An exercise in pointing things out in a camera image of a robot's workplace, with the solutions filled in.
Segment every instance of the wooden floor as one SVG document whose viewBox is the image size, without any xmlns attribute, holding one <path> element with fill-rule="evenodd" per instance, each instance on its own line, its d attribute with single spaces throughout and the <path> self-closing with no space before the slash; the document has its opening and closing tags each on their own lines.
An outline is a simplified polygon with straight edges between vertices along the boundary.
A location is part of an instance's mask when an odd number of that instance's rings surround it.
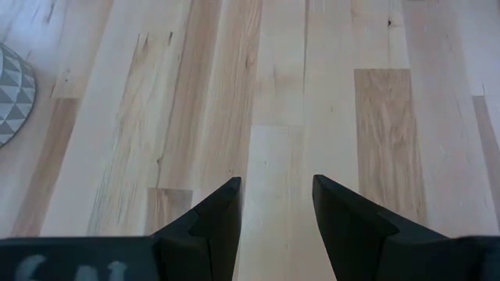
<svg viewBox="0 0 500 281">
<path fill-rule="evenodd" d="M 0 237 L 149 234 L 243 176 L 235 278 L 332 280 L 316 173 L 498 234 L 498 5 L 0 0 L 38 86 L 0 149 Z"/>
</svg>

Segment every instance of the gray geometric patterned object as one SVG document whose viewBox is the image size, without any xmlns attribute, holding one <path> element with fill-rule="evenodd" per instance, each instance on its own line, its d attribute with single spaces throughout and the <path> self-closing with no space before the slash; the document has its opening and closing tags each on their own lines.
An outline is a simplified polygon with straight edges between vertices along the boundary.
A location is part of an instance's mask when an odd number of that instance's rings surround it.
<svg viewBox="0 0 500 281">
<path fill-rule="evenodd" d="M 31 67 L 0 44 L 0 147 L 16 134 L 30 115 L 35 93 Z"/>
</svg>

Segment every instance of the round rug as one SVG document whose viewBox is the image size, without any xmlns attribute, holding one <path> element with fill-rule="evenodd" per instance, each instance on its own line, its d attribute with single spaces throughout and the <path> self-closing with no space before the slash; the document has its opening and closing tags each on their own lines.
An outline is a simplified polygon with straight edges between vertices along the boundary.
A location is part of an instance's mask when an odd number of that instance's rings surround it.
<svg viewBox="0 0 500 281">
<path fill-rule="evenodd" d="M 33 108 L 35 92 L 31 67 L 0 44 L 0 147 L 26 122 Z"/>
</svg>

